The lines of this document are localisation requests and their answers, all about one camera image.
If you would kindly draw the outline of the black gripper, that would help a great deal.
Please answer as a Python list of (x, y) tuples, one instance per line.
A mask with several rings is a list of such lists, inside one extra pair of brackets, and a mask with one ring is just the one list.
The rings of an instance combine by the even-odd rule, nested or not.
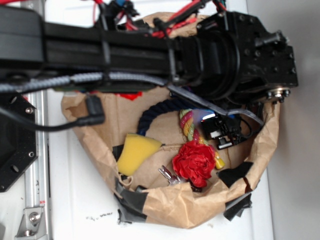
[[(241, 123), (247, 125), (248, 134), (242, 132)], [(218, 150), (233, 147), (250, 138), (250, 125), (242, 117), (234, 114), (225, 116), (212, 113), (204, 116), (200, 124), (208, 138), (218, 141)]]

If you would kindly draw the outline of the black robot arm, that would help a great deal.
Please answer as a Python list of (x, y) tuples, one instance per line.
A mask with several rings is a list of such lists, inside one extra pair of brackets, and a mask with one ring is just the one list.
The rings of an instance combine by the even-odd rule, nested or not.
[(46, 89), (136, 93), (162, 86), (220, 115), (258, 116), (244, 105), (283, 102), (298, 86), (294, 51), (282, 32), (252, 15), (221, 9), (195, 35), (169, 37), (203, 0), (153, 27), (120, 29), (116, 16), (135, 10), (102, 4), (93, 27), (49, 23), (35, 11), (0, 7), (0, 91)]

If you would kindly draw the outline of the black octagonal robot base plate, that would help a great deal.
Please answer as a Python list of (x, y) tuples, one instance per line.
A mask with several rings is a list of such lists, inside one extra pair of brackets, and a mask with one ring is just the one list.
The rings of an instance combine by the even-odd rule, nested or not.
[[(0, 96), (0, 106), (36, 122), (35, 107), (24, 96), (14, 93)], [(4, 116), (0, 117), (0, 192), (8, 191), (37, 158), (36, 132), (24, 129)]]

